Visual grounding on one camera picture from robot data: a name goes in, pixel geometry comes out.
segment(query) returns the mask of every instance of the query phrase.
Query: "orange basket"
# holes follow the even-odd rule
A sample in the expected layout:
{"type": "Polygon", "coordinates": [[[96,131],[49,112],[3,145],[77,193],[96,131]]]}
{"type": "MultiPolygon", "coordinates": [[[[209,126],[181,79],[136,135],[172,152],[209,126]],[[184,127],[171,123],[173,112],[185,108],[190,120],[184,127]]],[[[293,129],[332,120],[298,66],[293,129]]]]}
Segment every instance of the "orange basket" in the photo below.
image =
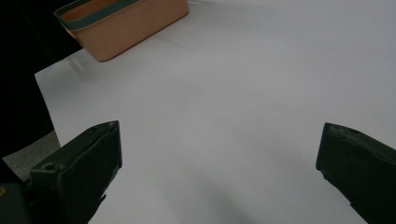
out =
{"type": "Polygon", "coordinates": [[[188,13],[187,0],[77,0],[53,14],[94,59],[105,62],[188,13]]]}

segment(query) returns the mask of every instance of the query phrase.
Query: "dark background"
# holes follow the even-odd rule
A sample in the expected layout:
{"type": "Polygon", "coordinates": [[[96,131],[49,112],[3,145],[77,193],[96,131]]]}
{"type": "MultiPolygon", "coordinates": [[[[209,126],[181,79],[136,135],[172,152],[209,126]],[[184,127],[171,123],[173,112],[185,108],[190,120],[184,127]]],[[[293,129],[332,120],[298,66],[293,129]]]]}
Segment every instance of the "dark background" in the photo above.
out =
{"type": "Polygon", "coordinates": [[[35,73],[81,49],[53,16],[73,0],[10,0],[2,17],[4,74],[0,78],[0,156],[27,147],[53,131],[35,73]]]}

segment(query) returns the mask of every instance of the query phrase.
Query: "screw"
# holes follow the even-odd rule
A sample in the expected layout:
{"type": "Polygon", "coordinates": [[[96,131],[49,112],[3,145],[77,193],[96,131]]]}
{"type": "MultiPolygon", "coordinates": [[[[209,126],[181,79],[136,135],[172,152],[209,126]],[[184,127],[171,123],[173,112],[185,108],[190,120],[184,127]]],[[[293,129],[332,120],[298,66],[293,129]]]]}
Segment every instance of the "screw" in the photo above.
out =
{"type": "Polygon", "coordinates": [[[7,189],[6,189],[6,188],[0,188],[0,197],[3,196],[3,195],[5,195],[6,192],[7,192],[7,189]]]}

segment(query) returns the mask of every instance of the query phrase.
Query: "white table surface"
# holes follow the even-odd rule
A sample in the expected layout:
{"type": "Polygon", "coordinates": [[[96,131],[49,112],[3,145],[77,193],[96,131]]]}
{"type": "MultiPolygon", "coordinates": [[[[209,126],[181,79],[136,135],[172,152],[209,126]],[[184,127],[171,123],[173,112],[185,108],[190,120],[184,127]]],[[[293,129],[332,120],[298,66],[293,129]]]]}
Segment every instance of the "white table surface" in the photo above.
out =
{"type": "Polygon", "coordinates": [[[35,78],[61,146],[120,121],[90,224],[362,224],[316,170],[325,122],[396,147],[396,1],[193,0],[106,63],[35,78]]]}

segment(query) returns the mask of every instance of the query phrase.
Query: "gray floor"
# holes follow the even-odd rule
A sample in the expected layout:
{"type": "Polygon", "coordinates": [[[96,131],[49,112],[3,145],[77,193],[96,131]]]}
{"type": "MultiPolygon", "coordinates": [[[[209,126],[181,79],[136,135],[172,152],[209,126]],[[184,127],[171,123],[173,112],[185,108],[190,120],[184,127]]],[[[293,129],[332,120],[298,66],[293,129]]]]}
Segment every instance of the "gray floor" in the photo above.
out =
{"type": "Polygon", "coordinates": [[[22,181],[25,181],[29,178],[30,168],[59,148],[56,132],[52,131],[32,145],[4,157],[3,160],[22,181]]]}

